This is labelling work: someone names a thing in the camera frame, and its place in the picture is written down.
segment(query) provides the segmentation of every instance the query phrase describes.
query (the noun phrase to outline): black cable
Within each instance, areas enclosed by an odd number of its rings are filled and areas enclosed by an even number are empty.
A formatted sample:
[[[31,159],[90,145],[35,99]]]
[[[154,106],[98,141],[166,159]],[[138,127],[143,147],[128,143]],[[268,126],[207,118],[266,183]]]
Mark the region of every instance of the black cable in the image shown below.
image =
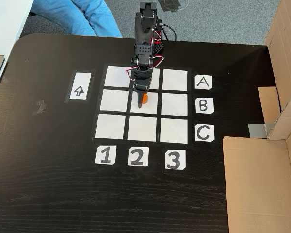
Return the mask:
[[[162,27],[162,30],[163,30],[164,36],[166,37],[166,40],[168,40],[167,33],[166,33],[166,31],[165,31],[165,29],[163,27]]]
[[[177,41],[177,34],[176,34],[175,30],[172,27],[168,26],[167,24],[164,24],[163,26],[166,26],[167,28],[170,28],[174,32],[174,34],[175,34],[175,41]]]

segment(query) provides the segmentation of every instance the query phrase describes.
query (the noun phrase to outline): tic-tac-toe grid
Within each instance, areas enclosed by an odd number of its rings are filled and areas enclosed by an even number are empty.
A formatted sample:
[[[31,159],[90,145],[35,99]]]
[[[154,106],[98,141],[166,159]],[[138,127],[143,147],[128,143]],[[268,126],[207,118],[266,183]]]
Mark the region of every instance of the tic-tac-toe grid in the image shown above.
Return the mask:
[[[191,81],[187,70],[154,69],[148,103],[138,108],[128,67],[107,66],[94,120],[93,142],[192,144]]]

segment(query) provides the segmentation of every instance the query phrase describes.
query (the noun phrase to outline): orange gripper tip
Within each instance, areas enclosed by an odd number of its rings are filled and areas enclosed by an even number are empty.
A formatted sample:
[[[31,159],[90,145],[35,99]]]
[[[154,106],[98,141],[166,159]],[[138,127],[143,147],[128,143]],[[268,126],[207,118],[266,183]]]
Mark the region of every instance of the orange gripper tip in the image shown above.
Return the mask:
[[[147,94],[144,94],[144,95],[142,96],[141,103],[142,103],[142,104],[147,103]]]

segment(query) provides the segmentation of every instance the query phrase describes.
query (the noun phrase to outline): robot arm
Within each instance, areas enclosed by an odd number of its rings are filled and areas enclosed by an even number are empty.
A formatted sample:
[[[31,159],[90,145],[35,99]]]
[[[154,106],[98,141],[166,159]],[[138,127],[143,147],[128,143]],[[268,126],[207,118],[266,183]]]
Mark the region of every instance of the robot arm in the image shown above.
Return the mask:
[[[156,3],[140,3],[140,12],[135,19],[135,56],[131,59],[131,79],[134,80],[134,91],[138,95],[138,107],[147,99],[152,81],[154,58],[162,51],[161,20],[156,14]]]

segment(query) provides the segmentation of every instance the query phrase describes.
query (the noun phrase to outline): blue jeans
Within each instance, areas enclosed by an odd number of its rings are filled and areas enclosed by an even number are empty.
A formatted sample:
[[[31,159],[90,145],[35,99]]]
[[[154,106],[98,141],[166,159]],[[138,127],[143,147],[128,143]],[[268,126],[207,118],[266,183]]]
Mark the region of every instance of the blue jeans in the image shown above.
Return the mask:
[[[31,12],[70,34],[122,37],[104,0],[34,0]]]

